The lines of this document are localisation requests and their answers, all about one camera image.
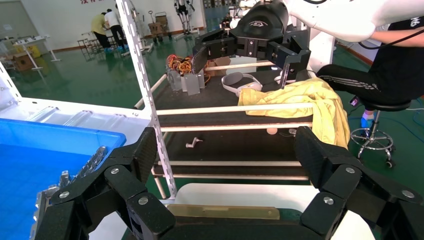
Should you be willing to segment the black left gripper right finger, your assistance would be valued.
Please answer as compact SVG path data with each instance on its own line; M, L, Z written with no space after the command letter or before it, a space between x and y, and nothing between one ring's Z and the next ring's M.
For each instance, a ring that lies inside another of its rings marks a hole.
M347 212L359 215L384 240L424 237L424 199L416 191L383 176L346 148L320 141L312 130L298 127L294 151L318 194L300 224L328 240Z

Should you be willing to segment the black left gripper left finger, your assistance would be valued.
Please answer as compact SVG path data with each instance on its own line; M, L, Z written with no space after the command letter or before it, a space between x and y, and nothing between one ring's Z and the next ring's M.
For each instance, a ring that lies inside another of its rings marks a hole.
M145 185L156 156L156 133L147 127L135 143L115 148L97 170L57 191L35 238L87 240L117 212L138 240L163 239L176 219Z

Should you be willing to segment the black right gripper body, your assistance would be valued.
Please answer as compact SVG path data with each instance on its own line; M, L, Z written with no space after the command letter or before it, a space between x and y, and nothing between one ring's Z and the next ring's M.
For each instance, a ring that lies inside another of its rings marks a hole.
M288 20L289 13L283 2L256 3L230 30L230 36L235 39L235 54L267 59L269 43L282 43Z

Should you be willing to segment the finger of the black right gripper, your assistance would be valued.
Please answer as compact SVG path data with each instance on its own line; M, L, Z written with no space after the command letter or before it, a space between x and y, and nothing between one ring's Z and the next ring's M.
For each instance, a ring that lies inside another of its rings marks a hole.
M270 41L267 44L266 59L282 69L279 87L284 89L291 69L295 73L305 70L309 63L311 51L296 41L279 44Z
M235 55L237 40L228 30L216 29L195 39L192 49L192 73L198 74L208 60Z

